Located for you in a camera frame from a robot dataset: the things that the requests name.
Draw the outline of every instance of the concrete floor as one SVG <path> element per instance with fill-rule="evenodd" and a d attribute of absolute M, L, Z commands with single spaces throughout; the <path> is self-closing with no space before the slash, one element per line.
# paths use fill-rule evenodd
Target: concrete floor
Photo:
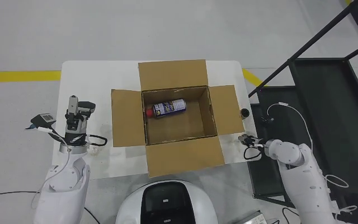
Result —
<path fill-rule="evenodd" d="M 64 61 L 74 59 L 205 58 L 237 60 L 263 80 L 343 7 L 339 0 L 5 0 L 0 7 L 0 71 L 60 70 Z M 357 26 L 348 17 L 304 56 L 345 56 L 358 48 L 357 37 Z M 351 63 L 357 70 L 358 58 Z M 270 84 L 293 82 L 284 70 Z M 248 91 L 254 88 L 246 85 Z M 23 129 L 38 113 L 56 114 L 58 90 L 59 82 L 0 83 L 0 192 L 37 190 L 44 180 L 52 140 Z M 252 199 L 246 163 L 174 177 L 208 193 L 219 223 L 258 209 L 269 223 L 284 221 L 281 206 Z M 101 223 L 114 223 L 124 198 L 154 180 L 146 175 L 91 180 L 86 207 Z M 2 195 L 0 223 L 31 223 L 31 198 Z M 95 221 L 84 212 L 81 223 Z"/>

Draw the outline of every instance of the white robot body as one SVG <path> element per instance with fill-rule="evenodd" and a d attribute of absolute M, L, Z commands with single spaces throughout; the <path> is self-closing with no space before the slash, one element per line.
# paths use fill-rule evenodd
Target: white robot body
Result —
<path fill-rule="evenodd" d="M 45 183 L 36 208 L 34 224 L 80 222 L 91 173 L 90 166 L 82 159 L 85 154 L 87 153 L 70 155 L 63 172 Z M 62 153 L 63 161 L 67 159 L 65 157 L 67 155 Z M 61 170 L 63 165 L 53 166 L 46 178 Z"/>
<path fill-rule="evenodd" d="M 195 185 L 182 181 L 182 180 L 166 180 L 158 181 L 155 183 L 147 184 L 135 192 L 131 193 L 122 203 L 119 208 L 116 224 L 140 224 L 143 207 L 143 194 L 145 190 L 151 186 L 155 186 L 162 183 L 180 183 L 183 184 L 189 194 L 192 211 L 195 217 L 196 224 L 218 224 L 218 218 L 215 213 L 213 203 L 209 196 L 200 188 Z M 168 203 L 166 199 L 161 198 L 163 208 L 166 209 L 165 204 Z M 164 217 L 162 223 L 170 224 L 172 220 Z"/>
<path fill-rule="evenodd" d="M 297 146 L 289 142 L 274 140 L 270 142 L 265 153 L 277 159 L 285 190 L 295 205 L 302 223 L 337 223 L 332 216 L 330 189 L 311 149 L 306 144 Z M 287 164 L 298 166 L 288 169 Z"/>

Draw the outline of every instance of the box flap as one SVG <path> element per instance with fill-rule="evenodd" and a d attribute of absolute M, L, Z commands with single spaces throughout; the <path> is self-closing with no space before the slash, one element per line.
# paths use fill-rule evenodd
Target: box flap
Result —
<path fill-rule="evenodd" d="M 209 87 L 218 135 L 244 132 L 235 86 Z"/>
<path fill-rule="evenodd" d="M 225 164 L 218 136 L 145 148 L 151 178 Z"/>
<path fill-rule="evenodd" d="M 139 91 L 112 90 L 113 147 L 144 146 L 142 97 Z"/>
<path fill-rule="evenodd" d="M 208 85 L 205 60 L 144 62 L 138 68 L 142 91 Z"/>

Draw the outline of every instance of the cardboard box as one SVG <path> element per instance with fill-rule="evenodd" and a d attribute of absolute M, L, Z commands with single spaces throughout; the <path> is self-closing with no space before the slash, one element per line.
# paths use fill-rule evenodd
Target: cardboard box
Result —
<path fill-rule="evenodd" d="M 112 90 L 113 146 L 145 146 L 149 177 L 224 165 L 219 135 L 244 131 L 231 86 L 208 86 L 205 60 L 139 63 L 142 91 Z M 153 104 L 186 111 L 147 118 Z"/>

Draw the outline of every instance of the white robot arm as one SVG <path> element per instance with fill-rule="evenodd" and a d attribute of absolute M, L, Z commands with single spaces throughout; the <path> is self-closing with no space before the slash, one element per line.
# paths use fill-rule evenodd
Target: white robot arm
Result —
<path fill-rule="evenodd" d="M 287 195 L 296 207 L 302 224 L 335 224 L 332 216 L 330 189 L 311 149 L 281 140 L 263 143 L 246 134 L 239 140 L 248 147 L 261 146 L 265 154 L 277 160 Z"/>
<path fill-rule="evenodd" d="M 55 119 L 50 114 L 39 114 L 34 117 L 28 129 L 37 128 L 47 132 L 60 144 L 60 165 L 52 166 L 39 190 L 40 198 L 36 208 L 34 224 L 78 224 L 82 218 L 86 200 L 90 167 L 83 156 L 87 154 L 89 144 L 104 146 L 107 139 L 87 135 L 87 120 L 95 111 L 96 105 L 91 102 L 78 102 L 76 96 L 69 98 L 65 115 L 67 124 L 65 137 L 61 137 L 51 125 Z M 86 137 L 104 140 L 103 144 L 88 143 Z"/>

